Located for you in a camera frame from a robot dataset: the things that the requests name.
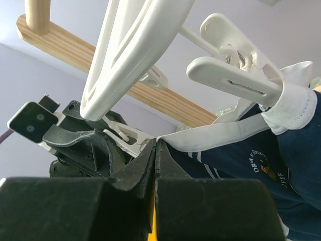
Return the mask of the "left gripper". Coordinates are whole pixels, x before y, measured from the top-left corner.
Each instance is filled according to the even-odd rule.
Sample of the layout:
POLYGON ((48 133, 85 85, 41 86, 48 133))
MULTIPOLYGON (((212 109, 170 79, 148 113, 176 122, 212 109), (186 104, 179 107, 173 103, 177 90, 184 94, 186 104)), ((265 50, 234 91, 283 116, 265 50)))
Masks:
POLYGON ((104 120, 93 122, 80 115, 80 102, 73 100, 62 111, 65 118, 52 125, 43 141, 54 151, 51 176, 108 178, 130 162, 130 155, 103 131, 115 134, 104 120))

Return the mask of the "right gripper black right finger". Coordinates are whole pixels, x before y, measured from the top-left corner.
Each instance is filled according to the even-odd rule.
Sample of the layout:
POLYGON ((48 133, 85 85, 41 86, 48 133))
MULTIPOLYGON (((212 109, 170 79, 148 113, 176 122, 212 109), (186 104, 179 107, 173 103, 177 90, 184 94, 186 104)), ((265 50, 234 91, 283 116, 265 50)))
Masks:
POLYGON ((253 179, 192 178, 159 141, 155 158, 158 240, 284 240, 273 198, 253 179))

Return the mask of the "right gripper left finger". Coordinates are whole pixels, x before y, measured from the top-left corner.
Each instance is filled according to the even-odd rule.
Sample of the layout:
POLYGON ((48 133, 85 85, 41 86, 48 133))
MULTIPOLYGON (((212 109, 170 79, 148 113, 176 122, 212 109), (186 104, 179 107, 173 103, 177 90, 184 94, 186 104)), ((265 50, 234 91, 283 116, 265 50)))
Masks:
POLYGON ((1 240, 147 240, 155 148, 110 178, 5 178, 1 240))

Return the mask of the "navy blue underwear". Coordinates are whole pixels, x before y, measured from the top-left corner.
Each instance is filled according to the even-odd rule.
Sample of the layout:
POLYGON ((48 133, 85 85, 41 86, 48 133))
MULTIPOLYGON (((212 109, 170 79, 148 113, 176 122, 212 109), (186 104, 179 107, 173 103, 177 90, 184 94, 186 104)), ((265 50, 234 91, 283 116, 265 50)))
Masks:
POLYGON ((264 183, 289 240, 320 240, 320 93, 309 87, 312 62, 282 69, 273 107, 240 99, 211 125, 160 137, 194 178, 264 183))

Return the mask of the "white clip hanger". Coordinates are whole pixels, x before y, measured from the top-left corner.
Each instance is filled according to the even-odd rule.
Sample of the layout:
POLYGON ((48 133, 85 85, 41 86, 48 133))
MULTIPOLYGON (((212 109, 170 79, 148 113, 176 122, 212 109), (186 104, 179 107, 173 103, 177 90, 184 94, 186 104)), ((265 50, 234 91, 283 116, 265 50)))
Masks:
POLYGON ((99 121, 139 81, 167 88, 155 67, 177 34, 208 53, 187 76, 197 83, 272 107, 283 73, 223 14, 209 15, 199 34, 184 27, 193 1, 110 1, 80 104, 80 115, 99 121))

